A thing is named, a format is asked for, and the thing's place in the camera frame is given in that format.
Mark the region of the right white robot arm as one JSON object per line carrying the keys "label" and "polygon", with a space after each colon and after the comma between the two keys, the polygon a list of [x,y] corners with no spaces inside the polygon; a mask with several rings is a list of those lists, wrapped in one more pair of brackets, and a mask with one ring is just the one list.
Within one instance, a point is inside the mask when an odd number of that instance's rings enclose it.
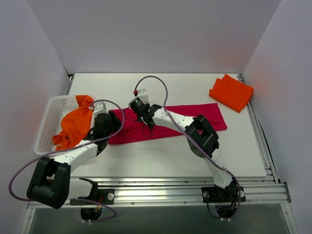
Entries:
{"label": "right white robot arm", "polygon": [[222,201],[228,201],[235,195],[241,195],[241,188],[235,176],[226,168],[219,151],[219,136],[203,115],[184,116],[171,112],[160,105],[149,105],[140,98],[134,98],[129,107],[138,120],[149,126],[161,126],[182,133],[193,154],[204,159],[217,188],[216,195]]}

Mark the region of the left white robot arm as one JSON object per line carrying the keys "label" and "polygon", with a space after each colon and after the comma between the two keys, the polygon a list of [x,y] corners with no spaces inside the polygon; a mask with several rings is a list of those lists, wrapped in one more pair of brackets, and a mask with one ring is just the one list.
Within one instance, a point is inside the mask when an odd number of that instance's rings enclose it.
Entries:
{"label": "left white robot arm", "polygon": [[72,178],[71,173],[98,156],[107,147],[108,138],[121,126],[121,120],[112,110],[97,114],[94,126],[79,143],[78,149],[53,158],[45,156],[38,161],[26,192],[27,198],[54,209],[76,198],[86,204],[98,201],[98,184],[86,178]]}

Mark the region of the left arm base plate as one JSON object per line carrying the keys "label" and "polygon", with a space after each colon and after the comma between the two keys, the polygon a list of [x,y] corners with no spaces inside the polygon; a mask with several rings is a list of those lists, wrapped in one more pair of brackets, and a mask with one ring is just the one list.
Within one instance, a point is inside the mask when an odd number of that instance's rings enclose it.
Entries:
{"label": "left arm base plate", "polygon": [[[114,189],[99,189],[97,194],[92,197],[83,197],[82,199],[95,201],[104,205],[114,204],[115,199],[115,190]],[[89,201],[81,201],[76,199],[71,199],[69,202],[70,205],[92,205]]]}

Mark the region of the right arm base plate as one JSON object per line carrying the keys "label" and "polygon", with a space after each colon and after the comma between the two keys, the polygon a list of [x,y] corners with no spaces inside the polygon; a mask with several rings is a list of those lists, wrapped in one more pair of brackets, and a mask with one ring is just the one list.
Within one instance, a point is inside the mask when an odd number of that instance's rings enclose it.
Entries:
{"label": "right arm base plate", "polygon": [[202,200],[204,203],[232,203],[238,202],[239,190],[238,187],[227,187],[221,189],[217,186],[202,187]]}

